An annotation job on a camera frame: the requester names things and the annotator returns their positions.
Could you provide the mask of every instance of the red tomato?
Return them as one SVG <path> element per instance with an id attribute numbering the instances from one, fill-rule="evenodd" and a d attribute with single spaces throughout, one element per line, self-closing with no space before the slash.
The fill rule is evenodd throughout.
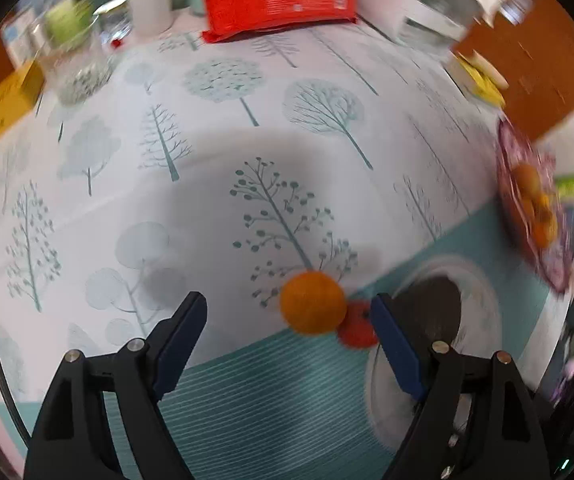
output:
<path id="1" fill-rule="evenodd" d="M 347 315 L 336 329 L 338 339 L 348 348 L 363 349 L 378 344 L 378 336 L 369 320 L 370 301 L 347 302 Z"/>

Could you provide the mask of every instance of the blue gripper pad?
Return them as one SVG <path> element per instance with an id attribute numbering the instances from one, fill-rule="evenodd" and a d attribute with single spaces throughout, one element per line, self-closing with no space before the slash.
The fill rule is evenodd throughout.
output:
<path id="1" fill-rule="evenodd" d="M 422 400 L 427 389 L 420 378 L 420 361 L 384 301 L 371 300 L 371 323 L 380 339 L 387 361 L 400 389 L 415 400 Z"/>
<path id="2" fill-rule="evenodd" d="M 164 346 L 158 358 L 158 373 L 153 386 L 156 402 L 178 384 L 193 347 L 207 322 L 207 301 L 199 296 L 188 307 L 182 321 Z"/>

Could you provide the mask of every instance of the plastic bag of oranges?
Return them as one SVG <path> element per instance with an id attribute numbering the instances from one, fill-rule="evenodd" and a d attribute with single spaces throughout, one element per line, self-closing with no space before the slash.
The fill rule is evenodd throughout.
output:
<path id="1" fill-rule="evenodd" d="M 502 208 L 520 252 L 556 292 L 564 293 L 574 252 L 554 185 L 555 158 L 538 153 L 527 137 L 501 119 L 497 164 Z"/>

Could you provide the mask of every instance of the glass jar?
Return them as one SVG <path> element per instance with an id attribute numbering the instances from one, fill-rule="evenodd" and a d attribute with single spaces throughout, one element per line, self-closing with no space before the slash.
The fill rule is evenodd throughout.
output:
<path id="1" fill-rule="evenodd" d="M 39 23 L 35 25 L 35 36 L 40 27 Z M 57 46 L 49 38 L 43 39 L 38 50 L 38 63 L 62 104 L 83 101 L 109 81 L 113 64 L 102 49 L 97 18 L 73 38 Z"/>

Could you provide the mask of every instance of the silver bolt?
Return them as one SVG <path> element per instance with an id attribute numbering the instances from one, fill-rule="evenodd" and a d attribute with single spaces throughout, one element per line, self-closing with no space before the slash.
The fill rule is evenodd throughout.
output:
<path id="1" fill-rule="evenodd" d="M 444 341 L 434 341 L 432 348 L 436 354 L 446 354 L 449 351 L 449 345 Z"/>
<path id="2" fill-rule="evenodd" d="M 132 352 L 142 350 L 144 347 L 145 347 L 145 340 L 139 337 L 135 337 L 134 339 L 132 339 L 127 343 L 127 348 L 129 349 L 129 351 Z"/>
<path id="3" fill-rule="evenodd" d="M 496 358 L 503 364 L 503 365 L 508 365 L 510 362 L 512 362 L 512 357 L 505 352 L 504 350 L 500 350 L 497 354 L 496 354 Z"/>
<path id="4" fill-rule="evenodd" d="M 74 361 L 78 361 L 80 357 L 80 350 L 70 350 L 65 354 L 65 361 L 68 363 L 72 363 Z"/>

